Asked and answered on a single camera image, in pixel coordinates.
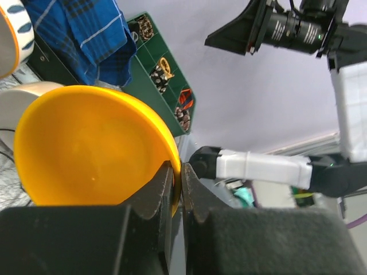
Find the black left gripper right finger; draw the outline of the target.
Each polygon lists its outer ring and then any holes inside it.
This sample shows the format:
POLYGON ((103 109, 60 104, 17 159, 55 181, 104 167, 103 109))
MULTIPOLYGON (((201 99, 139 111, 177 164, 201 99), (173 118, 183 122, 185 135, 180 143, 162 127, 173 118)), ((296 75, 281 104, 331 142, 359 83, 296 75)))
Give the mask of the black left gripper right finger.
POLYGON ((360 274, 345 224, 319 209, 236 209, 182 165, 187 274, 360 274))

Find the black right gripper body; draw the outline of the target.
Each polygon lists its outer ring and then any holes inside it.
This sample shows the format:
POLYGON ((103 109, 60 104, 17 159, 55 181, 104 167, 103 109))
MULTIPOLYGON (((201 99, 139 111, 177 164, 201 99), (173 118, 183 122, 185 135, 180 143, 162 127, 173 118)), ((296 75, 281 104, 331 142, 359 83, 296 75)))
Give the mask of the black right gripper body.
POLYGON ((257 1, 256 13, 247 42, 247 52, 254 55, 264 40, 265 32, 272 15, 272 1, 257 1))

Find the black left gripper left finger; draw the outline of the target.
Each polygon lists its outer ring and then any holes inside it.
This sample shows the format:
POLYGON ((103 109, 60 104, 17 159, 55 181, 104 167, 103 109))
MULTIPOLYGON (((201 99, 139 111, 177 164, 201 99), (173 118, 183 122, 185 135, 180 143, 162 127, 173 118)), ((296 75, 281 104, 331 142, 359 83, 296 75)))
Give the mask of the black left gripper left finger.
POLYGON ((2 274, 168 274, 173 169, 117 206, 1 212, 2 274))

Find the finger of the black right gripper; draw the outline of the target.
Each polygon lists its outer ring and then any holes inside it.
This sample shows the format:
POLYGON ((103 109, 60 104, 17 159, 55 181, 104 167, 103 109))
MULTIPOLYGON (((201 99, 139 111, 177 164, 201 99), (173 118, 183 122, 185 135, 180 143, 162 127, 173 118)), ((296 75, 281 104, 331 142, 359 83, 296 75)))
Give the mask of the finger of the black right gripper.
POLYGON ((245 55, 259 5, 260 1, 250 1, 239 16, 208 35, 204 45, 245 55))

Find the orange ceramic bowl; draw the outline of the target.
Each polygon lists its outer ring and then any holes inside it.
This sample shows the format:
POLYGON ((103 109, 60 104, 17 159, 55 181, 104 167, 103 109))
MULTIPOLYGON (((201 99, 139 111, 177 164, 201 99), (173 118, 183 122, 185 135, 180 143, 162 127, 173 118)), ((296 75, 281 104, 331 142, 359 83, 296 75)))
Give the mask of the orange ceramic bowl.
POLYGON ((164 162, 173 169, 173 205, 181 188, 175 140, 159 114, 108 88, 54 89, 22 114, 15 166, 38 206, 118 205, 146 185, 164 162))

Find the white ceramic bowl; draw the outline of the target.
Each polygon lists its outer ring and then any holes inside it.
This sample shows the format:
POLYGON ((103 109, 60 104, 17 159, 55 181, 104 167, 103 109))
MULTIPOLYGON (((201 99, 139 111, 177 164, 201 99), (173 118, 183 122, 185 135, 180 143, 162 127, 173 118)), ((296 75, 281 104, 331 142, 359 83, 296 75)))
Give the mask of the white ceramic bowl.
POLYGON ((14 155, 14 132, 27 107, 38 97, 64 85, 40 81, 21 84, 1 92, 1 144, 14 155))

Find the white bowl with blue leaves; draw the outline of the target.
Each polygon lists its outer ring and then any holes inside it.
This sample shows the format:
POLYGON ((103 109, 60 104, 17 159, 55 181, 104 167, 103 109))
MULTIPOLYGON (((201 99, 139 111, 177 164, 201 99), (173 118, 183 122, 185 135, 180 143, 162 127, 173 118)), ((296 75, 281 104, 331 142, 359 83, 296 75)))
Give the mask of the white bowl with blue leaves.
POLYGON ((1 78, 14 73, 34 49, 34 30, 21 1, 1 1, 1 78))

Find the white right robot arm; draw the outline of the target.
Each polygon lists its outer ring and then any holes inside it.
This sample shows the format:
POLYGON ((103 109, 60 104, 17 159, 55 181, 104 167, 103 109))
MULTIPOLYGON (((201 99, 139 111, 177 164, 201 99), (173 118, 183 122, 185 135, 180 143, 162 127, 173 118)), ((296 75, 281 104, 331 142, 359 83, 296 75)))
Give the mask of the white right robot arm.
POLYGON ((193 39, 190 80, 198 100, 193 138, 201 146, 270 152, 336 130, 326 65, 291 50, 262 45, 238 56, 204 45, 244 1, 189 1, 193 39))

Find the yellow black rolled tie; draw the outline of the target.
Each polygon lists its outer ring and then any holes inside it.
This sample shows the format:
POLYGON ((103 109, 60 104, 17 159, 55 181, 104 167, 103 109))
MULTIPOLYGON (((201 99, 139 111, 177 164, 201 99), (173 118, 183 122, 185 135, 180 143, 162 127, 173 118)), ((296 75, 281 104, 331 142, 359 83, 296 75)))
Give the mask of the yellow black rolled tie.
POLYGON ((161 57, 158 61, 158 66, 163 70, 167 79, 174 77, 175 75, 171 72, 170 65, 166 58, 161 57))

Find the orange navy striped rolled tie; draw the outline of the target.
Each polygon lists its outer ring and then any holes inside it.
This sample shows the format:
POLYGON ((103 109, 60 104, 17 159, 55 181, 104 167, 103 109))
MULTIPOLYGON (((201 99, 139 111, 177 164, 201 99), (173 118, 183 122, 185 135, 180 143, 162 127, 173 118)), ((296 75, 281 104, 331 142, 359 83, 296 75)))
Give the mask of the orange navy striped rolled tie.
POLYGON ((192 90, 190 88, 182 90, 178 102, 182 109, 191 108, 194 103, 192 90))

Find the black white spotted rolled tie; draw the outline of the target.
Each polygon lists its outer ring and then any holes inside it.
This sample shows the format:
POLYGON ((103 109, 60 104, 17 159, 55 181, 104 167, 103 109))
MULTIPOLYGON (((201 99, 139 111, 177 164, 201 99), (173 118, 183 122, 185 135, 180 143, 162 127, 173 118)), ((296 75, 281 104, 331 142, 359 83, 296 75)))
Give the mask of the black white spotted rolled tie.
POLYGON ((160 94, 165 93, 168 86, 168 79, 165 76, 163 70, 158 65, 156 65, 155 68, 151 71, 150 78, 157 88, 158 92, 160 94))

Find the green compartment tray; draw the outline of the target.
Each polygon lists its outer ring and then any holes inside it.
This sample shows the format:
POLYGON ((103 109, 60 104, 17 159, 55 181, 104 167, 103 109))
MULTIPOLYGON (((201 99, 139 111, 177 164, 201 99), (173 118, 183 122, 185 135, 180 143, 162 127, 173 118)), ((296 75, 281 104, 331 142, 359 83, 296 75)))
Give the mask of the green compartment tray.
POLYGON ((132 81, 122 91, 156 111, 174 137, 187 135, 196 103, 191 86, 150 14, 140 13, 128 23, 139 31, 131 61, 132 81))

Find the brown floral rolled tie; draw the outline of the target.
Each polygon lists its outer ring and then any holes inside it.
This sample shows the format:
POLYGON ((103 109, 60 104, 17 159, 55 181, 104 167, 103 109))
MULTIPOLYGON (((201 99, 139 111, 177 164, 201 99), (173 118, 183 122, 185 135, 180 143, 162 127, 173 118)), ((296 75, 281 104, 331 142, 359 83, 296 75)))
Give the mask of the brown floral rolled tie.
POLYGON ((142 15, 136 19, 139 25, 139 35, 142 41, 148 41, 154 36, 154 29, 150 19, 142 15))

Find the pink floral rolled tie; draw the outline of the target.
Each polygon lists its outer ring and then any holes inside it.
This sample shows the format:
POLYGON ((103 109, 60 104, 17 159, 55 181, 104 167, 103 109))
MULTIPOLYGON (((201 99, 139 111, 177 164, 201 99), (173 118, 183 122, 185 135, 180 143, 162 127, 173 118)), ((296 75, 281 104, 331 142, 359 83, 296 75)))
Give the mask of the pink floral rolled tie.
POLYGON ((188 109, 183 109, 181 107, 176 107, 174 111, 174 116, 178 120, 179 125, 181 128, 187 132, 190 128, 190 112, 188 109))

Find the blue plaid shirt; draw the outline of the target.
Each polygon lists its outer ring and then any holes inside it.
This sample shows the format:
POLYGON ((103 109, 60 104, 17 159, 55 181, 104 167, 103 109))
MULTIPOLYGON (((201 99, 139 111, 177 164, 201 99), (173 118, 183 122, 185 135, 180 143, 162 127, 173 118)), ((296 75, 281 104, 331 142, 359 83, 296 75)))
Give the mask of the blue plaid shirt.
POLYGON ((24 1, 34 31, 78 82, 124 87, 137 48, 116 1, 24 1))

